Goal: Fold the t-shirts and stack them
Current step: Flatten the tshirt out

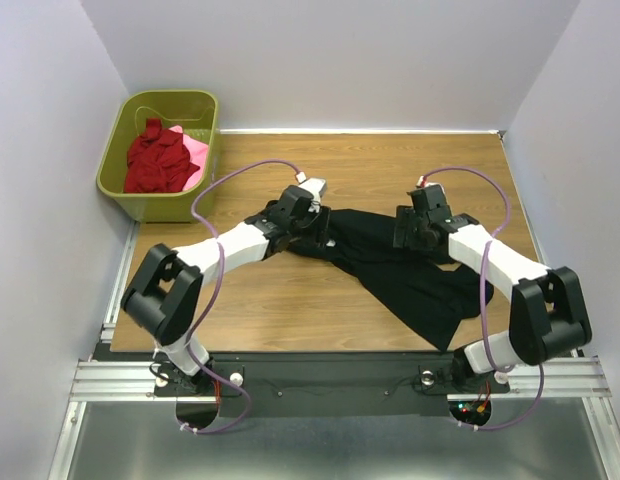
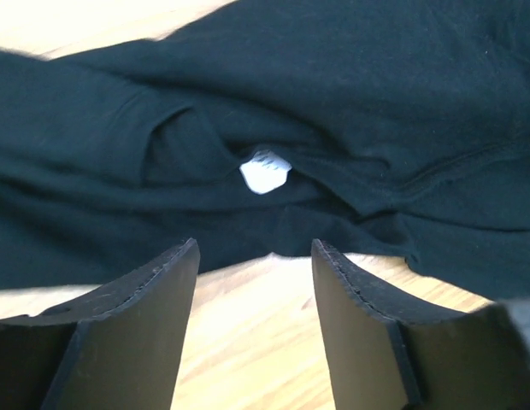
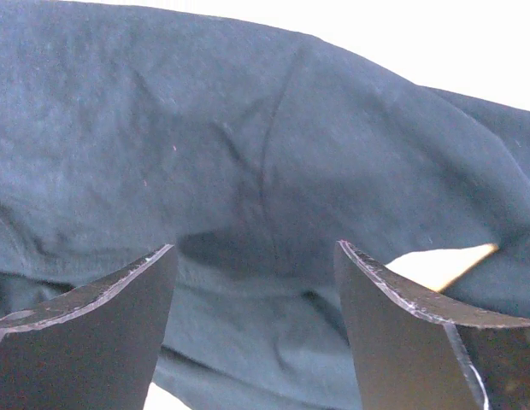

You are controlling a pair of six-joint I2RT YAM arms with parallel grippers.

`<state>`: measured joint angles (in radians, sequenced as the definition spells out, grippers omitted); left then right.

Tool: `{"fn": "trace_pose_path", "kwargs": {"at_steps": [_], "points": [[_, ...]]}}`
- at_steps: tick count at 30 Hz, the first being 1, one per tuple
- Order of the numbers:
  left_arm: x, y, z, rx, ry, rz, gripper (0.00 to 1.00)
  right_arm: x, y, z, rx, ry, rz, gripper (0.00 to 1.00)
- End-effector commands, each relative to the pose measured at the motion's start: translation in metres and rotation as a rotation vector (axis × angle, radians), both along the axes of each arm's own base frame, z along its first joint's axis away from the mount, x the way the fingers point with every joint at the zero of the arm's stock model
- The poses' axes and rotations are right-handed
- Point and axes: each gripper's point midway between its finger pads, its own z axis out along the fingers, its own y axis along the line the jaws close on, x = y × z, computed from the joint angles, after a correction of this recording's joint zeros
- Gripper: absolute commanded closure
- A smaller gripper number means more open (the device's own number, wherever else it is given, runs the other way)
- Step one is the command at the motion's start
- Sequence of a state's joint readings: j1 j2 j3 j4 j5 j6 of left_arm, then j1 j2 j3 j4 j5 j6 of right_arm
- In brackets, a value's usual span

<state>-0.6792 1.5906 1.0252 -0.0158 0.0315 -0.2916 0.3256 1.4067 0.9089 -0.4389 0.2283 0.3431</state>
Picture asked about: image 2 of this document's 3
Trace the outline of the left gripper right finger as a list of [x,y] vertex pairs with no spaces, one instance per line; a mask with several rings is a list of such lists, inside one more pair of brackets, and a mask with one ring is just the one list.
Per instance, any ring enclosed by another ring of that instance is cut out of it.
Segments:
[[336,408],[530,409],[530,298],[457,312],[318,240],[312,271]]

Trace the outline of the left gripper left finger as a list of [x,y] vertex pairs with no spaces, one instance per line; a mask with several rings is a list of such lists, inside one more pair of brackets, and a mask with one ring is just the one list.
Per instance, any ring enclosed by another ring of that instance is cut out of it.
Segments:
[[0,319],[0,409],[168,409],[200,252],[194,240],[37,316]]

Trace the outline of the black t shirt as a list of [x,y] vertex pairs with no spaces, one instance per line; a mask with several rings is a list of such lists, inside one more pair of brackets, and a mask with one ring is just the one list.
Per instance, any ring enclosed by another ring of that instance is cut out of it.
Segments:
[[530,296],[530,1],[237,1],[154,41],[0,50],[0,289],[315,239]]

